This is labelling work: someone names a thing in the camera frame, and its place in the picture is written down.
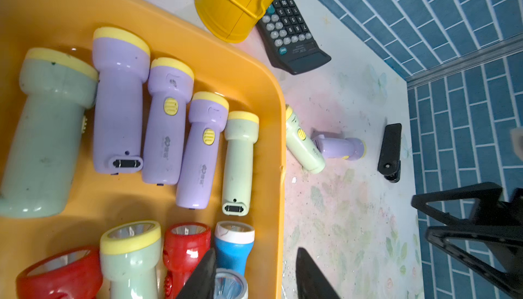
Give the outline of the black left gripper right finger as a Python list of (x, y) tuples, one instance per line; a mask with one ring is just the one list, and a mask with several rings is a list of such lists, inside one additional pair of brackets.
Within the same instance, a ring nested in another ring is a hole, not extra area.
[(299, 299), (340, 299), (308, 251), (299, 247), (296, 256), (296, 285)]

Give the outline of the plain red flashlight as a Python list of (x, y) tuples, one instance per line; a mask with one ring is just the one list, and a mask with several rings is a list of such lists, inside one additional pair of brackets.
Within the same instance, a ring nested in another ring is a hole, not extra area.
[(99, 247), (63, 251), (16, 277), (18, 298), (95, 298), (103, 284)]
[(211, 248), (211, 228), (187, 222), (170, 226), (163, 243), (163, 263), (167, 268), (163, 289), (165, 298), (176, 298), (189, 277)]

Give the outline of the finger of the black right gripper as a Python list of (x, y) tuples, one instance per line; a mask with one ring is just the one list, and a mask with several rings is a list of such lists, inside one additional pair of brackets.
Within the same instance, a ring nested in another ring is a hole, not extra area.
[[(415, 195), (411, 200), (411, 206), (427, 215), (432, 221), (432, 227), (502, 226), (505, 224), (504, 206), (499, 201), (502, 192), (502, 187), (496, 183), (485, 182), (453, 190)], [(468, 215), (454, 211), (454, 207), (460, 205), (463, 200), (473, 201), (473, 207)]]
[[(426, 240), (489, 281), (510, 298), (522, 297), (522, 227), (454, 225), (430, 227)], [(463, 242), (483, 244), (495, 263), (466, 250)]]

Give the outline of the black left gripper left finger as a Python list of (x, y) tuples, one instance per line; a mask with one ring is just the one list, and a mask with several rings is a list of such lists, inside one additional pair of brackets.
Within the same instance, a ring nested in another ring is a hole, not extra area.
[(216, 253), (208, 250), (176, 299), (213, 299), (217, 271)]

